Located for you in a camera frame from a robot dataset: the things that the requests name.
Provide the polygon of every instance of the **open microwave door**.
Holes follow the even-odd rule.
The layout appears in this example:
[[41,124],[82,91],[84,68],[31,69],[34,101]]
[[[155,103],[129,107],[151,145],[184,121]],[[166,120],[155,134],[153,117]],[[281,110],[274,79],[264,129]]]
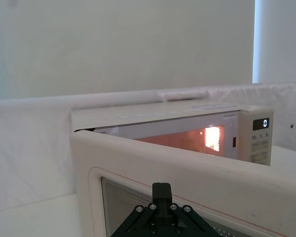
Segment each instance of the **open microwave door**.
[[296,236],[296,175],[89,131],[71,135],[71,148],[83,237],[110,237],[157,182],[221,236]]

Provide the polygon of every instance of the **screw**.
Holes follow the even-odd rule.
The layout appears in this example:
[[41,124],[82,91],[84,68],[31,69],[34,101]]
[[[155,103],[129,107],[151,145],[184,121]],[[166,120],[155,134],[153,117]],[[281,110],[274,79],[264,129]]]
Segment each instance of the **screw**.
[[186,211],[186,212],[190,212],[190,211],[191,211],[191,208],[190,208],[189,206],[186,206],[186,207],[184,208],[184,211]]
[[174,205],[174,204],[172,204],[172,205],[170,206],[170,208],[171,208],[172,210],[175,210],[175,209],[177,209],[177,206]]
[[141,206],[138,206],[138,207],[136,208],[136,211],[137,211],[137,212],[142,212],[142,211],[143,211],[143,208],[142,208]]
[[150,232],[154,235],[157,232],[157,229],[156,228],[151,228]]
[[156,206],[155,204],[151,204],[151,205],[150,205],[150,209],[151,209],[151,210],[155,210],[156,208],[157,208],[157,206]]
[[182,233],[182,228],[177,227],[177,228],[176,228],[176,233],[181,234],[181,233]]

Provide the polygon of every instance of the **white table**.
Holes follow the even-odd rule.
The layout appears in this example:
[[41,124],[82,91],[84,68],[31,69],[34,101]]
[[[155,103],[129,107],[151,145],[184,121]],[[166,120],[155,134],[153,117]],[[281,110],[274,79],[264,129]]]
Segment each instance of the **white table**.
[[[271,167],[296,173],[296,152],[273,146]],[[0,237],[81,237],[76,195],[0,212]]]

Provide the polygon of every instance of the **white microwave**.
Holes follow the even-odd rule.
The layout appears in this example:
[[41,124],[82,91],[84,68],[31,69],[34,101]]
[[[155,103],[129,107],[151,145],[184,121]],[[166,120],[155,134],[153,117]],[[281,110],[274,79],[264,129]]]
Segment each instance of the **white microwave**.
[[158,182],[222,237],[296,237],[296,172],[91,131],[71,150],[82,237],[111,237]]
[[72,111],[73,131],[270,165],[273,111],[198,100]]

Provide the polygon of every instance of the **microwave top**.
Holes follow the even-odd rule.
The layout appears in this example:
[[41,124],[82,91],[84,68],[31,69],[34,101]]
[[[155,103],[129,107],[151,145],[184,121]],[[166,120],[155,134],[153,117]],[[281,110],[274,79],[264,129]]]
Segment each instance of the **microwave top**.
[[245,106],[201,100],[73,110],[72,132],[92,128],[143,123],[158,120],[204,116],[245,110],[250,114],[268,111],[260,106]]

